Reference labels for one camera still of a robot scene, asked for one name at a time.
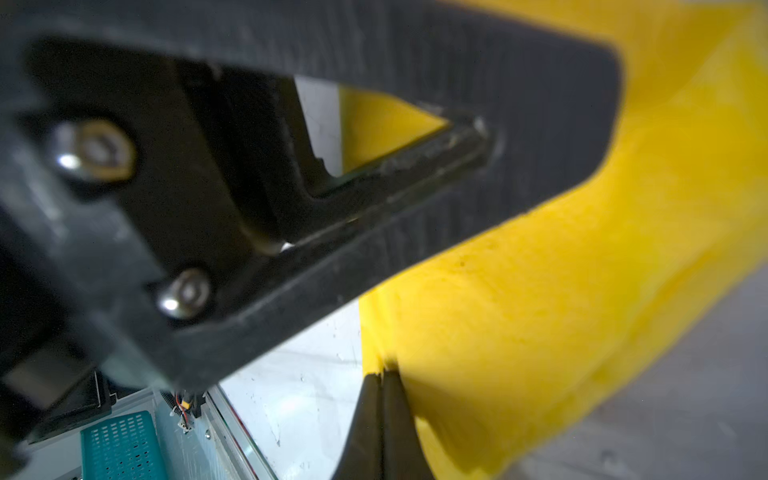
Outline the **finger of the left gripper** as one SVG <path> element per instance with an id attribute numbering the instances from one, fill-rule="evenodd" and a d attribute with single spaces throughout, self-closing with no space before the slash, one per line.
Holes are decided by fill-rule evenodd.
<path id="1" fill-rule="evenodd" d="M 200 393 L 588 179 L 608 44 L 442 1 L 1 5 L 1 470 L 89 374 Z"/>

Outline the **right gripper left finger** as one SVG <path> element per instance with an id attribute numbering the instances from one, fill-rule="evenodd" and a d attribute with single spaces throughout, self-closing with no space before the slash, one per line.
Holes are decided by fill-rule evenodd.
<path id="1" fill-rule="evenodd" d="M 377 374 L 364 377 L 333 480 L 383 478 L 382 380 Z"/>

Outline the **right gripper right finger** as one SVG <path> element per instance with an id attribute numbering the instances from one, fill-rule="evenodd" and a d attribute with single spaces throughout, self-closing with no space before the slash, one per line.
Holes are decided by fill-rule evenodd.
<path id="1" fill-rule="evenodd" d="M 399 373 L 385 371 L 382 387 L 383 478 L 434 480 Z"/>

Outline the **yellow paper napkin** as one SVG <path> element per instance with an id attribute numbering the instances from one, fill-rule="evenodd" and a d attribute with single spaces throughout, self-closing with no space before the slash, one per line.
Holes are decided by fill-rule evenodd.
<path id="1" fill-rule="evenodd" d="M 360 300 L 438 479 L 491 479 L 636 378 L 767 258 L 763 1 L 484 1 L 625 66 L 586 183 Z"/>

